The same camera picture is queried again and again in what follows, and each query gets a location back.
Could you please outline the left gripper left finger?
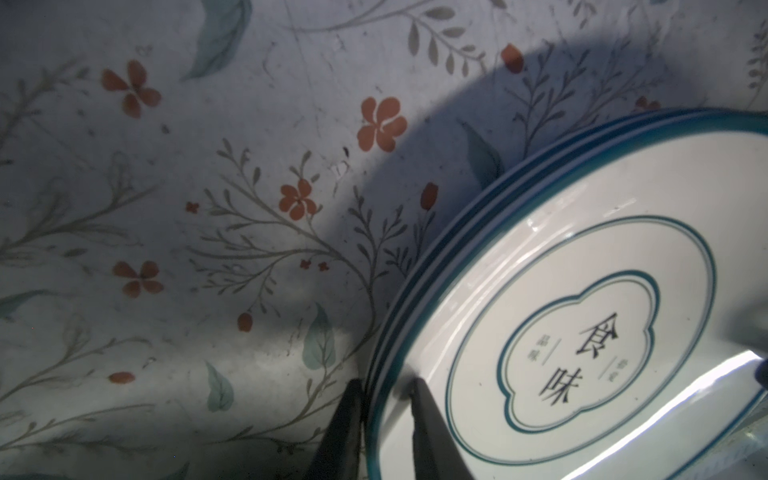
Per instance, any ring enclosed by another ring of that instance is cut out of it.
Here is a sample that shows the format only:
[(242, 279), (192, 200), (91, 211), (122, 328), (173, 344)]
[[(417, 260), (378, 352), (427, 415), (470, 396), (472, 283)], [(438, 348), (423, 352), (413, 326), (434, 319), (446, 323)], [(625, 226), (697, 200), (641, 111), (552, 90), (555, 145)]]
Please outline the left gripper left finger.
[(350, 380), (304, 475), (306, 480), (356, 480), (359, 474), (364, 393)]

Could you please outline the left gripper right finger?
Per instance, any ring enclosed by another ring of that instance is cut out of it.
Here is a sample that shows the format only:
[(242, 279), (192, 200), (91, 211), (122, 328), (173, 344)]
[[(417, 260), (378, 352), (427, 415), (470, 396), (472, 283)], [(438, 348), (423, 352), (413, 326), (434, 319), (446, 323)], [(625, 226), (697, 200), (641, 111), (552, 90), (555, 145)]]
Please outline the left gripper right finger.
[(410, 387), (416, 480), (472, 480), (438, 405), (422, 378)]

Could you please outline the white teal rimmed plate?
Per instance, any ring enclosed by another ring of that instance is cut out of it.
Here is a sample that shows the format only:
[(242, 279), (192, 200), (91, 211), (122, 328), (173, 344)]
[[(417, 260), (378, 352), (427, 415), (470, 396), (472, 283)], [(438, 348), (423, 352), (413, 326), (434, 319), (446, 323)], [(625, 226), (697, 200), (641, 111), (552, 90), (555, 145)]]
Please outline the white teal rimmed plate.
[(581, 150), (438, 262), (372, 396), (372, 479), (411, 479), (410, 384), (477, 479), (680, 479), (766, 398), (767, 117)]

